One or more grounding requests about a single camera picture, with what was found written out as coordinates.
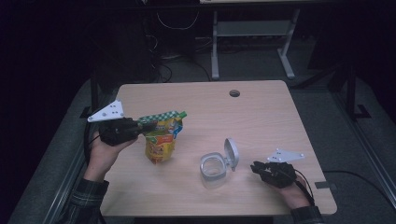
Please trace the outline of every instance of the dark background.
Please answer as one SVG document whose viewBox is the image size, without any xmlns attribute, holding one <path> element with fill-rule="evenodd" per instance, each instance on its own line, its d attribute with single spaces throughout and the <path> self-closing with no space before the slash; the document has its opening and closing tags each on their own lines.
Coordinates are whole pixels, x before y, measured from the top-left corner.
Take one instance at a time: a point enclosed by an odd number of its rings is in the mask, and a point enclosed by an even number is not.
<svg viewBox="0 0 396 224">
<path fill-rule="evenodd" d="M 314 35 L 318 39 L 312 68 L 325 69 L 347 58 L 396 120 L 392 60 L 396 8 L 391 2 L 306 8 L 296 36 Z M 93 71 L 105 90 L 122 82 L 151 82 L 155 78 L 145 48 L 131 44 L 146 45 L 141 15 L 103 15 L 76 8 L 73 0 L 0 1 L 1 222 L 8 220 L 73 97 Z M 196 35 L 210 32 L 210 23 L 211 18 L 203 13 L 194 30 Z M 136 54 L 117 48 L 128 44 Z M 116 55 L 117 60 L 105 51 Z M 131 72 L 133 77 L 124 75 Z M 113 78 L 107 79 L 106 74 L 111 73 Z"/>
</svg>

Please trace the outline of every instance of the person's right hand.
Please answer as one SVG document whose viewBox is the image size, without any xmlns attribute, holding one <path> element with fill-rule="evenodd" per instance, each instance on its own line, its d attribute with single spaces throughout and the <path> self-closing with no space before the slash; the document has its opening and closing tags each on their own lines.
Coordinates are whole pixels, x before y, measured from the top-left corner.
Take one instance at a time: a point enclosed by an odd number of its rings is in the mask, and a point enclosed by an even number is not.
<svg viewBox="0 0 396 224">
<path fill-rule="evenodd" d="M 299 181 L 304 187 L 306 187 L 305 181 L 299 175 L 297 175 L 296 180 Z M 270 186 L 271 189 L 273 189 L 282 196 L 283 201 L 285 201 L 290 209 L 296 209 L 311 205 L 306 199 L 303 191 L 295 183 L 283 189 L 276 188 L 272 185 L 268 186 Z"/>
</svg>

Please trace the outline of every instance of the shirt cuff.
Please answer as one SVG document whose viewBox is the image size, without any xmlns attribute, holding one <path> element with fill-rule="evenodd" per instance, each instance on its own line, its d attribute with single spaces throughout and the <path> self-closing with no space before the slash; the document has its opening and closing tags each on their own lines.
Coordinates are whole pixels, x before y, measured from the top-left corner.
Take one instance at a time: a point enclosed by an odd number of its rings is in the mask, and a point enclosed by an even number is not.
<svg viewBox="0 0 396 224">
<path fill-rule="evenodd" d="M 71 203 L 81 208 L 100 207 L 107 192 L 108 182 L 94 182 L 81 179 L 71 198 Z"/>
<path fill-rule="evenodd" d="M 324 223 L 317 206 L 306 206 L 292 209 L 291 216 L 294 223 Z"/>
</svg>

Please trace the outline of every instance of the white tracking plate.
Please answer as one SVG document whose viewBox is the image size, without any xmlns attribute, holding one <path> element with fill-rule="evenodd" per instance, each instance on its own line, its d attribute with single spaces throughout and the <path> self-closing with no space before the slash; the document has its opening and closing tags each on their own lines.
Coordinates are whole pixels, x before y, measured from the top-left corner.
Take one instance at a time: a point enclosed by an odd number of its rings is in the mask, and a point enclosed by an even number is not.
<svg viewBox="0 0 396 224">
<path fill-rule="evenodd" d="M 110 105 L 107 105 L 103 109 L 99 110 L 95 114 L 88 117 L 88 122 L 96 122 L 102 120 L 110 120 L 110 119 L 122 119 L 123 109 L 121 100 L 115 100 Z"/>
<path fill-rule="evenodd" d="M 267 158 L 268 161 L 272 162 L 286 162 L 286 161 L 297 161 L 304 159 L 303 153 L 287 151 L 281 148 L 277 148 L 276 151 Z"/>
</svg>

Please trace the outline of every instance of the person's left hand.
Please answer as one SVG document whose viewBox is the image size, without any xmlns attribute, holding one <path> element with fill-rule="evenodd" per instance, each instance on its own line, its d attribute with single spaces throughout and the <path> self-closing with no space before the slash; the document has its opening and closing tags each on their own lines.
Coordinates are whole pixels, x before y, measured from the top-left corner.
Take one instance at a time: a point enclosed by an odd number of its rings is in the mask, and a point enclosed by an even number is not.
<svg viewBox="0 0 396 224">
<path fill-rule="evenodd" d="M 99 132 L 93 134 L 93 138 L 96 139 L 92 142 L 90 163 L 84 174 L 84 179 L 103 182 L 106 173 L 110 170 L 114 162 L 116 162 L 120 152 L 135 142 L 137 138 L 112 147 L 102 142 L 98 136 Z"/>
</svg>

